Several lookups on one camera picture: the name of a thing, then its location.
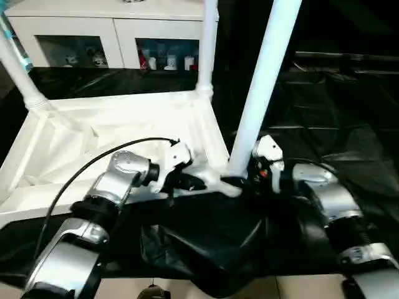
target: white cabinet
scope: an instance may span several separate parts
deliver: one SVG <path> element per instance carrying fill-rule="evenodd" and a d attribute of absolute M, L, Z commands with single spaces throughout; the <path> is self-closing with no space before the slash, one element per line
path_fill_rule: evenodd
<path fill-rule="evenodd" d="M 23 0 L 6 15 L 36 67 L 198 69 L 203 1 Z"/>

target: figurine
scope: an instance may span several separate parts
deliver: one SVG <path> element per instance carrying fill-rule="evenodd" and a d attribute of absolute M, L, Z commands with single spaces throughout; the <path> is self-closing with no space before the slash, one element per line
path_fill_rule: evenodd
<path fill-rule="evenodd" d="M 63 67 L 76 67 L 79 60 L 77 59 L 76 54 L 69 54 L 65 56 L 65 62 L 66 64 L 64 64 Z"/>
<path fill-rule="evenodd" d="M 101 67 L 101 68 L 108 67 L 107 59 L 105 58 L 104 54 L 101 52 L 95 53 L 92 61 L 96 67 Z"/>

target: crumpled black fabric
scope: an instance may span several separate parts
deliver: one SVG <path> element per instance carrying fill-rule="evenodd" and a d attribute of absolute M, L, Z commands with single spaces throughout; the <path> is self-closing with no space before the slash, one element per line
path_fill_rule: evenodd
<path fill-rule="evenodd" d="M 76 70 L 38 70 L 33 76 L 51 98 L 168 90 L 161 80 L 147 84 L 132 70 L 101 70 L 98 78 L 70 72 Z M 195 80 L 185 78 L 182 85 L 169 79 L 172 89 L 190 89 Z M 224 107 L 240 112 L 245 99 L 229 96 L 225 78 L 215 77 L 214 83 L 215 114 L 231 149 L 239 117 L 226 116 Z M 322 161 L 345 174 L 361 208 L 399 259 L 398 93 L 391 77 L 282 74 L 261 135 L 271 134 L 285 157 Z M 52 219 L 47 240 L 66 217 Z M 0 247 L 0 280 L 23 285 L 41 222 L 21 221 L 0 231 L 0 244 L 7 244 Z M 255 277 L 339 271 L 306 200 L 250 191 L 234 199 L 204 194 L 131 204 L 118 220 L 107 257 L 105 277 L 190 279 L 218 298 Z"/>

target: glass cabinet door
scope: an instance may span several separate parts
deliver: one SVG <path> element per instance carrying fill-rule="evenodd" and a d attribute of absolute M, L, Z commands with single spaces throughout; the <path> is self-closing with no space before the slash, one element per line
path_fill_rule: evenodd
<path fill-rule="evenodd" d="M 142 70 L 198 70 L 198 40 L 135 40 Z"/>
<path fill-rule="evenodd" d="M 9 17 L 35 67 L 123 68 L 113 19 Z"/>
<path fill-rule="evenodd" d="M 107 68 L 98 36 L 36 36 L 50 67 Z"/>
<path fill-rule="evenodd" d="M 201 21 L 114 21 L 126 68 L 198 70 Z"/>

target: black cloth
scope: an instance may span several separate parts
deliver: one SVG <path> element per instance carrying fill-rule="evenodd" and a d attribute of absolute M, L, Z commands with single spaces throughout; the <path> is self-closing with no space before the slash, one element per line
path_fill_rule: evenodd
<path fill-rule="evenodd" d="M 195 86 L 193 74 L 35 69 L 32 77 L 53 99 L 189 90 Z M 234 97 L 229 83 L 227 76 L 214 76 L 213 107 L 231 149 L 245 98 Z M 397 90 L 395 77 L 282 74 L 261 135 L 271 134 L 285 157 L 322 161 L 344 173 L 399 259 Z M 21 98 L 14 92 L 5 101 Z M 226 113 L 226 106 L 235 110 Z M 52 218 L 46 242 L 66 217 Z M 14 222 L 0 231 L 0 280 L 23 285 L 41 223 Z M 339 270 L 307 201 L 250 192 L 234 199 L 207 194 L 129 205 L 107 257 L 105 277 L 186 278 L 220 298 L 255 277 Z"/>

